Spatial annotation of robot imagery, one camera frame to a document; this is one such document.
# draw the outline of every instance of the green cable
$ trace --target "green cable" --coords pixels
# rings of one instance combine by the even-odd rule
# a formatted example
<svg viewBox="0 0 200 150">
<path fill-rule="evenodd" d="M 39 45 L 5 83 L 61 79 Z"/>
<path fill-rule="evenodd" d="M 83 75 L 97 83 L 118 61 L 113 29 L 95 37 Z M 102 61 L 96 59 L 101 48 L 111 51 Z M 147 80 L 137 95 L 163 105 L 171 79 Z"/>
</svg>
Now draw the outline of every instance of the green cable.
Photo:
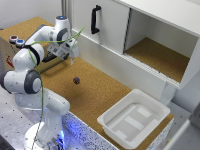
<svg viewBox="0 0 200 150">
<path fill-rule="evenodd" d="M 80 34 L 81 34 L 81 32 L 83 31 L 84 28 L 85 28 L 85 26 L 83 26 L 83 28 L 82 28 L 77 34 L 73 35 L 71 38 L 69 38 L 69 39 L 67 39 L 67 40 L 62 40 L 62 41 L 36 41 L 36 42 L 32 43 L 31 45 L 34 45 L 34 44 L 36 44 L 36 43 L 47 43 L 47 42 L 48 42 L 48 43 L 65 42 L 65 41 L 69 41 L 69 40 L 71 40 L 72 38 L 74 38 L 74 37 L 77 36 L 77 38 L 75 39 L 75 41 L 74 41 L 72 47 L 70 48 L 70 52 L 71 52 L 72 49 L 73 49 L 73 47 L 74 47 L 74 45 L 75 45 L 75 43 L 76 43 L 76 41 L 78 40 L 78 38 L 79 38 L 79 36 L 80 36 Z M 33 58 L 33 55 L 31 54 L 30 49 L 28 49 L 28 51 L 29 51 L 29 54 L 30 54 L 30 56 L 31 56 L 31 59 L 32 59 L 34 65 L 36 66 L 36 70 L 37 70 L 37 72 L 38 72 L 38 74 L 39 74 L 39 76 L 40 76 L 40 79 L 41 79 L 41 87 L 42 87 L 42 115 L 41 115 L 41 118 L 40 118 L 40 122 L 39 122 L 39 126 L 38 126 L 38 128 L 37 128 L 37 132 L 36 132 L 35 138 L 34 138 L 34 140 L 33 140 L 33 145 L 32 145 L 32 148 L 31 148 L 31 150 L 33 150 L 33 147 L 34 147 L 34 144 L 35 144 L 35 140 L 36 140 L 36 137 L 37 137 L 39 128 L 40 128 L 40 124 L 41 124 L 41 122 L 42 122 L 43 115 L 44 115 L 44 112 L 43 112 L 43 111 L 44 111 L 44 108 L 43 108 L 43 107 L 44 107 L 44 89 L 43 89 L 43 82 L 42 82 L 42 78 L 41 78 L 41 75 L 40 75 L 40 71 L 39 71 L 39 69 L 38 69 L 38 66 L 37 66 L 37 64 L 36 64 L 36 62 L 35 62 L 35 60 L 34 60 L 34 58 Z"/>
</svg>

